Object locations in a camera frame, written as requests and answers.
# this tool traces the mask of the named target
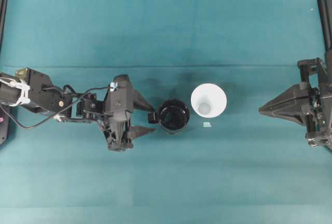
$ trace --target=teal table surface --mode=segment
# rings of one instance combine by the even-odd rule
[[[316,0],[8,0],[1,71],[77,91],[126,73],[155,107],[216,83],[228,106],[211,128],[190,107],[182,133],[158,128],[124,153],[95,124],[11,124],[0,223],[329,223],[332,153],[258,113],[323,54]],[[133,124],[153,127],[139,110]]]

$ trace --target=cable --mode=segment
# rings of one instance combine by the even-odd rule
[[[72,88],[72,86],[70,85],[64,85],[63,89],[61,89],[58,86],[51,86],[51,87],[44,87],[42,88],[42,90],[47,91],[47,90],[56,90],[58,92],[60,92],[60,94],[63,96],[63,94],[68,94],[70,96],[74,96],[74,97],[79,97],[81,96],[81,93],[76,93],[76,91]]]
[[[0,108],[1,110],[8,115],[9,118],[12,119],[12,121],[14,121],[15,124],[17,124],[19,127],[21,128],[24,128],[24,129],[33,129],[33,128],[36,128],[38,126],[40,126],[41,124],[44,124],[46,121],[52,119],[55,115],[58,115],[66,110],[68,110],[69,108],[71,108],[73,105],[75,105],[78,101],[80,101],[81,99],[83,99],[83,97],[85,95],[87,95],[90,91],[93,91],[93,90],[104,90],[104,89],[109,89],[109,86],[107,87],[101,87],[101,88],[90,88],[88,89],[87,91],[85,91],[80,97],[78,97],[74,102],[72,102],[70,105],[66,106],[64,109],[52,114],[51,116],[47,117],[46,119],[42,120],[41,122],[38,122],[37,124],[34,124],[30,127],[26,127],[24,125],[22,125],[13,115],[11,115],[9,112],[7,112],[3,106],[0,104]]]

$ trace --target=black plastic part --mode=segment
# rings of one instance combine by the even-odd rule
[[[10,112],[9,106],[3,106],[8,112]],[[0,109],[0,145],[2,145],[8,136],[9,117]]]
[[[321,15],[325,49],[332,48],[332,0],[317,0]]]
[[[29,99],[31,102],[22,106],[35,114],[50,116],[69,106],[73,101],[69,94],[61,94],[57,90],[44,90],[44,88],[53,86],[50,77],[46,74],[26,67],[16,71],[15,75],[30,86]],[[61,115],[70,118],[72,108],[62,112]]]

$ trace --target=black metal frame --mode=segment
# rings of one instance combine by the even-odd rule
[[[0,0],[0,50],[2,46],[2,36],[5,25],[5,16],[6,16],[7,0]],[[8,116],[0,109],[0,145],[6,141],[8,136],[8,126],[9,118]]]
[[[332,0],[317,0],[321,15],[325,49],[332,48]]]

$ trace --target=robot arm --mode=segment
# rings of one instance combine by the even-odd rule
[[[107,89],[103,101],[97,100],[96,94],[91,93],[101,89]],[[76,103],[76,118],[72,118],[72,107]],[[48,117],[31,127],[24,127],[3,107],[18,105]],[[16,71],[15,76],[0,73],[0,108],[26,129],[37,127],[51,118],[58,122],[96,122],[105,135],[109,150],[114,151],[133,148],[134,138],[155,130],[131,124],[134,108],[147,112],[155,110],[133,88],[128,75],[116,76],[107,87],[76,93],[69,85],[63,89],[53,85],[48,75],[30,68]]]

